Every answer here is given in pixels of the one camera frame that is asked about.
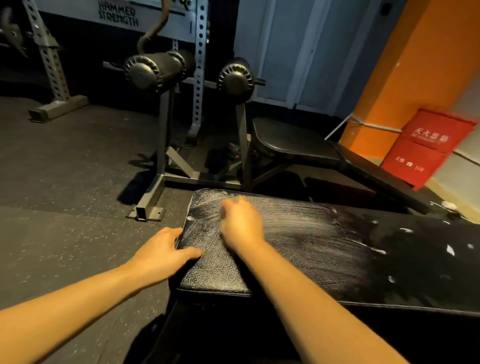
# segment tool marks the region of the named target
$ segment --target person's right arm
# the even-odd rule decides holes
[[[262,218],[243,196],[222,201],[221,232],[274,305],[306,363],[407,363],[382,338],[265,242]]]

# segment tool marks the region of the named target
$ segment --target black padded cushion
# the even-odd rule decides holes
[[[253,119],[252,141],[261,152],[287,159],[312,160],[315,165],[333,167],[338,153],[316,132],[268,118]]]
[[[341,156],[338,170],[374,191],[396,200],[422,214],[430,211],[430,202],[398,177],[378,167],[344,146],[332,143]]]
[[[237,195],[193,194],[177,248],[204,254],[170,282],[177,294],[260,292],[220,236],[220,201]],[[480,315],[480,225],[247,196],[264,219],[265,239],[341,303]]]

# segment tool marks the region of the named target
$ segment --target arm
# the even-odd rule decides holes
[[[264,240],[262,218],[243,197],[222,201],[221,231],[274,305],[306,363],[407,363]]]
[[[182,229],[164,228],[124,265],[0,311],[0,354],[33,363],[141,289],[171,277],[197,248],[175,250]]]

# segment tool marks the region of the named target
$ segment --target red box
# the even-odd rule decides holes
[[[478,120],[419,109],[385,157],[382,168],[413,185],[414,190],[442,165]]]
[[[382,163],[382,168],[414,186],[422,187],[448,154],[422,146],[409,138],[398,138]]]
[[[442,153],[450,153],[477,123],[476,120],[459,118],[448,113],[419,109],[405,125],[400,137],[409,138]]]

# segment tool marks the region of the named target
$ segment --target hand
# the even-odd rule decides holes
[[[181,250],[175,249],[175,239],[180,236],[182,230],[163,228],[125,263],[125,268],[130,269],[139,278],[139,288],[170,278],[188,260],[197,259],[202,255],[200,249],[192,246]]]
[[[262,217],[244,196],[222,200],[222,207],[220,231],[228,246],[238,253],[246,244],[264,241]]]

